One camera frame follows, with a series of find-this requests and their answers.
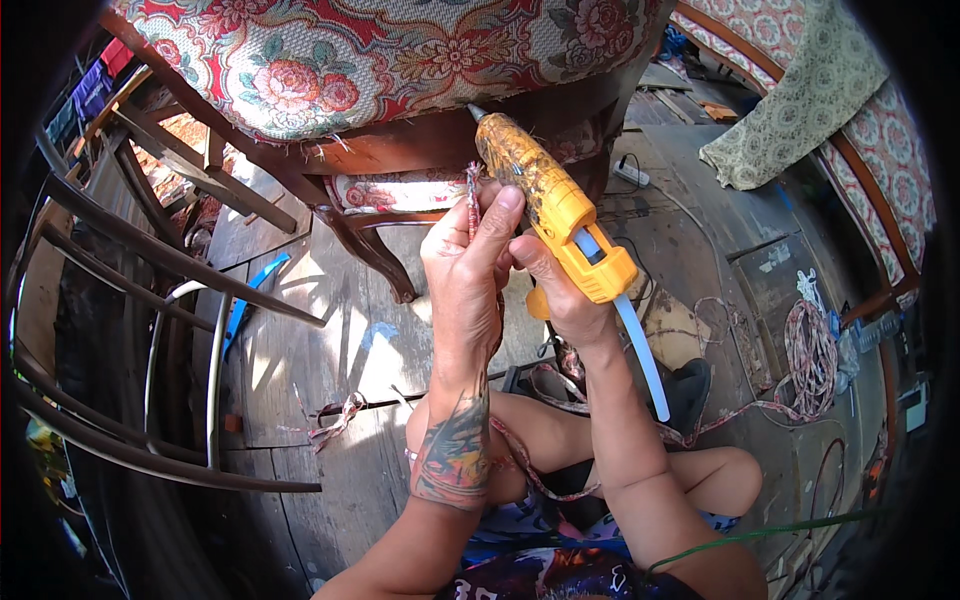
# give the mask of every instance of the glue gun nozzle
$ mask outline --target glue gun nozzle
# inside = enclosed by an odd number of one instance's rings
[[[473,120],[476,121],[477,123],[480,122],[480,119],[482,119],[483,117],[489,114],[482,108],[472,104],[467,105],[467,110],[470,111],[470,114],[473,115]]]

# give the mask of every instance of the hand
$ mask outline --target hand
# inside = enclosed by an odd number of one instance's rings
[[[618,341],[613,303],[594,304],[570,280],[560,262],[532,230],[508,247],[519,269],[526,268],[546,294],[550,323],[581,353]]]
[[[420,246],[433,307],[434,376],[440,382],[485,372],[503,327],[496,293],[510,278],[513,258],[507,242],[523,213],[523,192],[494,181],[480,191],[478,201],[483,219],[472,242],[463,200]]]

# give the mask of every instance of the green string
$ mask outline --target green string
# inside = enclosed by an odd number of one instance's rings
[[[827,516],[824,518],[814,518],[809,521],[800,521],[798,523],[791,523],[789,525],[776,525],[774,527],[765,527],[764,529],[757,529],[750,533],[741,534],[739,536],[726,536],[720,540],[709,541],[707,543],[700,544],[699,546],[694,546],[685,552],[681,552],[676,556],[671,556],[668,559],[663,559],[662,561],[657,561],[650,565],[650,568],[647,569],[646,573],[643,576],[643,584],[646,585],[650,579],[650,576],[653,574],[654,569],[663,566],[667,563],[673,563],[679,559],[690,556],[695,552],[700,552],[701,550],[707,550],[708,548],[715,548],[717,546],[722,546],[727,543],[733,543],[735,541],[744,541],[752,540],[753,538],[763,538],[765,536],[774,536],[776,534],[785,534],[791,531],[802,531],[808,529],[820,529],[823,527],[830,527],[831,525],[839,525],[840,523],[849,523],[852,521],[859,521],[865,518],[870,518],[872,516],[880,516],[886,513],[889,513],[890,509],[870,509],[867,511],[854,511],[852,513],[846,513],[845,515],[837,516]]]

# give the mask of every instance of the yellow glue gun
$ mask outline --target yellow glue gun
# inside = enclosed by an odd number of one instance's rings
[[[637,278],[636,265],[595,223],[596,207],[573,178],[507,115],[474,105],[468,109],[477,122],[477,152],[490,176],[523,190],[527,218],[570,279],[597,304],[626,292]],[[581,229],[599,252],[587,256],[578,248],[574,236]],[[534,318],[549,319],[546,295],[539,286],[527,295],[527,310]]]

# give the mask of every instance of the arm tattoo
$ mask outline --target arm tattoo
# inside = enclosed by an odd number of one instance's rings
[[[489,419],[490,393],[484,377],[479,394],[461,392],[450,416],[426,430],[410,493],[465,511],[482,508],[490,472]]]

